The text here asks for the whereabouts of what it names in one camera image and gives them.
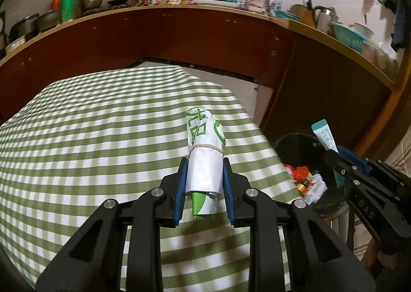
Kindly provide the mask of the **white green packet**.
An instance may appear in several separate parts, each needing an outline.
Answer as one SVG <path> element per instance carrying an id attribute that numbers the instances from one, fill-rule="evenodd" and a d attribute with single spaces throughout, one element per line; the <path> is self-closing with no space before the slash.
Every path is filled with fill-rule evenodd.
<path id="1" fill-rule="evenodd" d="M 192 201 L 196 219 L 212 219 L 223 193 L 223 159 L 226 147 L 222 125 L 200 107 L 186 111 L 188 173 L 186 196 Z"/>

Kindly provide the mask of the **teal white cream tube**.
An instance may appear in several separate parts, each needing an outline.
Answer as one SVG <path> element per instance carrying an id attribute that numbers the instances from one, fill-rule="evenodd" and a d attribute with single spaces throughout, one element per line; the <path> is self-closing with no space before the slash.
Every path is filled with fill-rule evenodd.
<path id="1" fill-rule="evenodd" d="M 330 130 L 330 127 L 325 119 L 322 119 L 320 121 L 315 122 L 315 124 L 312 124 L 311 129 L 314 135 L 317 137 L 318 141 L 324 146 L 324 148 L 327 151 L 330 149 L 335 152 L 338 151 L 337 145 L 332 135 L 332 131 Z M 332 171 L 334 174 L 337 188 L 342 188 L 344 186 L 345 178 L 334 169 Z"/>

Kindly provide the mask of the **black lined trash bin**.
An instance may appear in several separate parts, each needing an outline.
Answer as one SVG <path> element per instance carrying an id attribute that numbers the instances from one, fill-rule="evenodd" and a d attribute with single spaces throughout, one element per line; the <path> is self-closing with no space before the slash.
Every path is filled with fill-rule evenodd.
<path id="1" fill-rule="evenodd" d="M 315 136 L 289 133 L 278 139 L 273 147 L 283 164 L 292 167 L 308 167 L 311 173 L 317 171 L 325 181 L 327 190 L 313 205 L 317 214 L 327 217 L 342 207 L 345 188 L 337 187 L 334 172 L 324 161 L 325 148 Z"/>

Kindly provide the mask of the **red kitchen base cabinets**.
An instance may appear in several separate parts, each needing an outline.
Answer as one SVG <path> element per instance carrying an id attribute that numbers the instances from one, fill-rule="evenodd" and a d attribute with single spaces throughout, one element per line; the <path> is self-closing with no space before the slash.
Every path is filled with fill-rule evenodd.
<path id="1" fill-rule="evenodd" d="M 48 84 L 144 59 L 252 79 L 272 97 L 263 132 L 275 140 L 325 119 L 339 145 L 379 154 L 377 124 L 393 82 L 342 42 L 303 23 L 200 7 L 119 9 L 62 24 L 1 61 L 1 119 Z"/>

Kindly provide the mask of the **striped quilted mattress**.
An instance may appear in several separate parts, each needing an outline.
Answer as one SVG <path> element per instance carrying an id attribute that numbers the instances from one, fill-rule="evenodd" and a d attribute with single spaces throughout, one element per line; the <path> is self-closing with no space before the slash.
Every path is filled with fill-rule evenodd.
<path id="1" fill-rule="evenodd" d="M 411 171 L 411 127 L 385 160 L 386 164 L 410 177 Z"/>

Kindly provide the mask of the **red crumpled wrapper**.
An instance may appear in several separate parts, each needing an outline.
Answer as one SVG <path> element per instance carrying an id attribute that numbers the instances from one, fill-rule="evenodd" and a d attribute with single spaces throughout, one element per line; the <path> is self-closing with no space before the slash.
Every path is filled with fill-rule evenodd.
<path id="1" fill-rule="evenodd" d="M 285 168 L 296 183 L 303 183 L 309 178 L 310 171 L 306 166 L 293 167 L 291 165 L 285 165 Z"/>

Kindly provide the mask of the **green white checkered tablecloth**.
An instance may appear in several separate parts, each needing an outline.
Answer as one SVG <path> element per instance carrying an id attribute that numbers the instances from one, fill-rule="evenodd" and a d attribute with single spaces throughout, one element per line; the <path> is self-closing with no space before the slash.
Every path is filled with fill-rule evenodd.
<path id="1" fill-rule="evenodd" d="M 232 170 L 271 198 L 298 198 L 279 156 L 235 95 L 179 66 L 56 81 L 1 126 L 1 247 L 24 283 L 112 198 L 137 199 L 188 154 L 186 112 L 222 125 Z"/>

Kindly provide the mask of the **teal plastic basket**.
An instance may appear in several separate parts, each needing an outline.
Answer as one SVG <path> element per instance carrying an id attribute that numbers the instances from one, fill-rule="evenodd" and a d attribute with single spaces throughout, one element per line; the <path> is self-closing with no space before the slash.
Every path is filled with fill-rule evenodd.
<path id="1" fill-rule="evenodd" d="M 349 26 L 339 23 L 332 23 L 332 29 L 338 41 L 342 42 L 344 45 L 347 45 L 356 52 L 361 52 L 364 42 L 369 42 L 368 38 Z"/>

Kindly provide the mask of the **dark hanging cloth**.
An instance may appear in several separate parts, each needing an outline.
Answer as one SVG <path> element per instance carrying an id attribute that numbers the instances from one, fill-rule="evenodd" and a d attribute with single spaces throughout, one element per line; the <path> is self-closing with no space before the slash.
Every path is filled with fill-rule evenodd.
<path id="1" fill-rule="evenodd" d="M 410 7 L 406 0 L 397 0 L 391 48 L 397 52 L 406 48 L 410 40 Z"/>

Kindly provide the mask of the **steel electric kettle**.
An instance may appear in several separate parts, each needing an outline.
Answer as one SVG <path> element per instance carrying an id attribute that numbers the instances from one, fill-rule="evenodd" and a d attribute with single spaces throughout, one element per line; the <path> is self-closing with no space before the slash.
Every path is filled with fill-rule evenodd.
<path id="1" fill-rule="evenodd" d="M 315 28 L 325 34 L 331 30 L 332 23 L 339 19 L 334 7 L 316 6 L 311 15 Z"/>

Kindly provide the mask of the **black frying pan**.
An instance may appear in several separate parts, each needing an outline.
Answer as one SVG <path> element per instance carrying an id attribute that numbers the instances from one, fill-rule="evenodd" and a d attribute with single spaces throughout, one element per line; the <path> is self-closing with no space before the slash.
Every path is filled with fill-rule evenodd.
<path id="1" fill-rule="evenodd" d="M 110 0 L 107 2 L 110 8 L 127 7 L 129 0 Z"/>

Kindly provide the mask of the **green plastic bottle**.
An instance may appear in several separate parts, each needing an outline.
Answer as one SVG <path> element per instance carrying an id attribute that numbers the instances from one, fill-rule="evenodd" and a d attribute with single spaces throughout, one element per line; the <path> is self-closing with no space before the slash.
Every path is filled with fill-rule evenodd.
<path id="1" fill-rule="evenodd" d="M 74 0 L 61 0 L 61 20 L 69 22 L 74 19 Z"/>

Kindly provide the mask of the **orange thermos jug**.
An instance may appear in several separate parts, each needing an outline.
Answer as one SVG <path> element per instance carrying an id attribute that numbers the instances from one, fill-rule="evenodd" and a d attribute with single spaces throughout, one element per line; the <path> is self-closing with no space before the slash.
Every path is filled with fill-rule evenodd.
<path id="1" fill-rule="evenodd" d="M 50 9 L 57 10 L 60 8 L 61 8 L 61 0 L 52 0 L 52 3 L 50 4 Z"/>

